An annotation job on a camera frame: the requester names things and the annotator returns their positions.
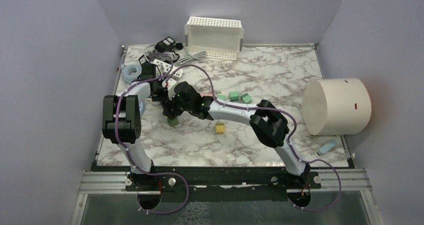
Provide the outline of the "pink plug adapter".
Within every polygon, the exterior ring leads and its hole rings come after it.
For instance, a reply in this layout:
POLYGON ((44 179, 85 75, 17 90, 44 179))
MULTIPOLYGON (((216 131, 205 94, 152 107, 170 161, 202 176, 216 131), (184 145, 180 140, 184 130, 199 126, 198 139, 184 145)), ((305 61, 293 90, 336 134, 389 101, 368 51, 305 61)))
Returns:
POLYGON ((214 95, 212 93, 201 93, 200 94, 202 97, 214 97, 214 95))

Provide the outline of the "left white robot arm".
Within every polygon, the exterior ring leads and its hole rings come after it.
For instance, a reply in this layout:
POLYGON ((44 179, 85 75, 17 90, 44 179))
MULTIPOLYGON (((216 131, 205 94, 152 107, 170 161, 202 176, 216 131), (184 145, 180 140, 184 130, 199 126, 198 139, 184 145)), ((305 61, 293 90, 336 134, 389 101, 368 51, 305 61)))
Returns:
POLYGON ((127 90, 120 95, 106 95, 103 98, 101 130, 104 138, 124 152, 131 173, 139 175, 138 184, 149 191, 157 185, 157 176, 154 174, 154 163, 140 142, 140 104, 146 99, 163 101, 168 97, 168 90, 162 85, 164 79, 157 65, 145 62, 140 68, 141 74, 127 90))

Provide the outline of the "yellow plug adapter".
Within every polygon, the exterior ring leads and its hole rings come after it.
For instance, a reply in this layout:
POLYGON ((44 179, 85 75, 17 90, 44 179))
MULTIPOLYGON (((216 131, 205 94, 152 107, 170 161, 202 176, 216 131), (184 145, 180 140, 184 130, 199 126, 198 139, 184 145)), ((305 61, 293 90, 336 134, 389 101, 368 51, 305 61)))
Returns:
POLYGON ((225 130, 226 130, 226 128, 225 128, 225 124, 224 123, 222 123, 222 122, 217 122, 216 124, 215 124, 215 133, 217 134, 217 135, 221 135, 221 134, 224 134, 225 133, 225 130))

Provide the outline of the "green power strip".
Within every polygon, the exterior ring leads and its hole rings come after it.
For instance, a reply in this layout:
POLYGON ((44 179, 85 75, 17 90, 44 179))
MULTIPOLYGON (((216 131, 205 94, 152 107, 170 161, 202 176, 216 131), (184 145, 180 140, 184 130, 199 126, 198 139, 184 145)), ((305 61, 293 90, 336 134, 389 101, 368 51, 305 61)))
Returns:
POLYGON ((173 119, 171 119, 171 118, 167 118, 167 123, 168 123, 168 125, 170 126, 170 127, 175 127, 175 126, 177 126, 177 125, 179 125, 180 124, 180 122, 179 122, 179 120, 178 120, 178 118, 176 117, 176 118, 173 118, 173 119))

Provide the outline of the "black power strip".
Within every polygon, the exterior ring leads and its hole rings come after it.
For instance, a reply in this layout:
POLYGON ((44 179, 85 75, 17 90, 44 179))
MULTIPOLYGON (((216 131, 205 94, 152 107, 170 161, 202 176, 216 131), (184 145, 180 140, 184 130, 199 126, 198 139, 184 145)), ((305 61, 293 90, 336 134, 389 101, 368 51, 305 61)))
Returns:
POLYGON ((143 69, 144 65, 150 64, 150 57, 148 55, 142 55, 138 58, 140 68, 143 69))
POLYGON ((155 50, 159 53, 165 53, 165 52, 170 52, 176 45, 176 41, 171 38, 170 36, 166 37, 165 39, 159 41, 156 45, 155 45, 155 50))

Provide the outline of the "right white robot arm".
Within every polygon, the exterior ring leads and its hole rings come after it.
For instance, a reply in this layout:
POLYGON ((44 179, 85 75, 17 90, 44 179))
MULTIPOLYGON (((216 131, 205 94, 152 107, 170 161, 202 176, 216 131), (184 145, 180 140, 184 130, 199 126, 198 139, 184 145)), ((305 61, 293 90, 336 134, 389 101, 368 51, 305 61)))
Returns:
POLYGON ((248 125, 257 139, 272 148, 284 162, 289 184, 300 189, 309 181, 310 165, 298 158, 296 151, 288 144, 288 120, 268 100, 257 105, 241 105, 224 101, 213 96, 201 96, 186 81, 171 85, 162 83, 167 98, 161 99, 163 115, 173 120, 187 112, 200 120, 226 120, 248 125))

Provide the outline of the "white power strip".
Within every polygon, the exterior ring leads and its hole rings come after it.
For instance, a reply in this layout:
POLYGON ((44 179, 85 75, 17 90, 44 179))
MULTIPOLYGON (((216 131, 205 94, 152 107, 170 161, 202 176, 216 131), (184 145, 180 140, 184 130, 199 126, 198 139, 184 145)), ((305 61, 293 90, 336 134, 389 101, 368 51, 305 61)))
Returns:
POLYGON ((154 59, 152 62, 154 65, 159 67, 159 70, 163 73, 169 73, 172 78, 180 79, 183 76, 183 70, 179 69, 176 66, 171 66, 169 63, 161 61, 159 59, 154 59))

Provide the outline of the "green plug adapter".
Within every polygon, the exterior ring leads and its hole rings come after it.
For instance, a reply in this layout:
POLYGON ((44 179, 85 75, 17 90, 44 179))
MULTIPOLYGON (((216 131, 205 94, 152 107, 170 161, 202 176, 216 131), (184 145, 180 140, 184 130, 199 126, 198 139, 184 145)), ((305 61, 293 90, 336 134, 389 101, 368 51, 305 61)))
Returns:
POLYGON ((222 100, 222 101, 226 101, 227 100, 227 97, 224 94, 218 94, 216 96, 216 98, 219 99, 219 100, 222 100))

